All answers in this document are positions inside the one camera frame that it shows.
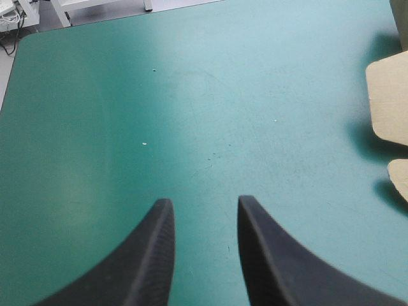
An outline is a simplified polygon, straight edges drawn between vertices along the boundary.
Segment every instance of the table surface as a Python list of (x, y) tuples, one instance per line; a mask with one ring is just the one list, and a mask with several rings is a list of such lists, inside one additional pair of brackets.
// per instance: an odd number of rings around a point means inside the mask
[(248, 305), (237, 199), (408, 300), (408, 206), (365, 68), (400, 52), (388, 1), (225, 0), (31, 35), (0, 113), (0, 304), (82, 275), (175, 205), (170, 305)]

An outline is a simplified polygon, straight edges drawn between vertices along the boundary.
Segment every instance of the gray floor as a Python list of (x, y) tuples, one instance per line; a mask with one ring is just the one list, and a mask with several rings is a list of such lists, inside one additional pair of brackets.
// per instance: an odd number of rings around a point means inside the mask
[[(155, 11), (172, 10), (197, 4), (204, 4), (219, 0), (152, 0), (153, 13)], [(146, 14), (143, 0), (121, 0), (115, 3), (94, 6), (82, 10), (71, 11), (71, 23), (73, 26), (89, 24), (103, 20), (111, 20), (121, 17)], [(50, 2), (41, 1), (40, 3), (40, 24), (36, 27), (30, 27), (31, 31), (49, 31), (61, 28), (61, 23)], [(3, 104), (4, 93), (7, 88), (8, 78), (14, 57), (7, 56), (3, 50), (0, 50), (0, 108)]]

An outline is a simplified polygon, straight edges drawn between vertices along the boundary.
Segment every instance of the green table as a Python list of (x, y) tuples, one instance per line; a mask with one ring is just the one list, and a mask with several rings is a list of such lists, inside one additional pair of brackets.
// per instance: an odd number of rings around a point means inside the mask
[(408, 206), (386, 171), (408, 150), (373, 135), (365, 85), (398, 52), (386, 0), (225, 0), (29, 36), (0, 113), (0, 305), (82, 275), (160, 197), (170, 305), (248, 305), (239, 194), (408, 300)]

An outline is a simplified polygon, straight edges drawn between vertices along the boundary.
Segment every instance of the electronic device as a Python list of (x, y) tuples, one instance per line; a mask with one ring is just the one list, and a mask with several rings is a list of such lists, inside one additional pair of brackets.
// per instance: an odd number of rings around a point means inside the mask
[(15, 9), (13, 0), (0, 0), (0, 16), (7, 14)]

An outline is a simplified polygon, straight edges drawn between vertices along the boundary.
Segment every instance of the white table leg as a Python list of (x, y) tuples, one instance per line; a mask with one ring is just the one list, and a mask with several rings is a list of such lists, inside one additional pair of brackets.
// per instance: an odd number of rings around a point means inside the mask
[(61, 7), (61, 4), (59, 3), (59, 0), (51, 0), (52, 6), (54, 7), (55, 12), (57, 13), (57, 16), (59, 20), (62, 23), (63, 27), (70, 27), (71, 22), (69, 22), (68, 18), (66, 18), (65, 12)]
[(143, 0), (143, 2), (145, 3), (145, 10), (146, 10), (146, 11), (151, 11), (151, 10), (153, 10), (152, 0)]

